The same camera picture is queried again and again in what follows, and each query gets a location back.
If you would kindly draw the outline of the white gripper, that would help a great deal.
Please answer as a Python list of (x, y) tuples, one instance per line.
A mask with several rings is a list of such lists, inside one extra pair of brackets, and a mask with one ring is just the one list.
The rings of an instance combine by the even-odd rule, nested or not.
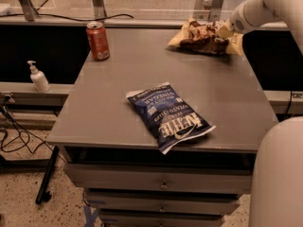
[(234, 32), (245, 33), (266, 24), (269, 10), (263, 0), (245, 0), (235, 8), (229, 18), (230, 24), (223, 24), (216, 34), (220, 38), (232, 37)]

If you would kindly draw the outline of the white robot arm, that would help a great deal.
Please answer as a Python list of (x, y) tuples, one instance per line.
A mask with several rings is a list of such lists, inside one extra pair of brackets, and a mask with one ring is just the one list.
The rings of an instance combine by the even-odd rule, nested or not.
[[(222, 38), (282, 21), (303, 53), (303, 0), (246, 0), (220, 27)], [(303, 227), (303, 117), (273, 126), (262, 139), (251, 186), (249, 227)]]

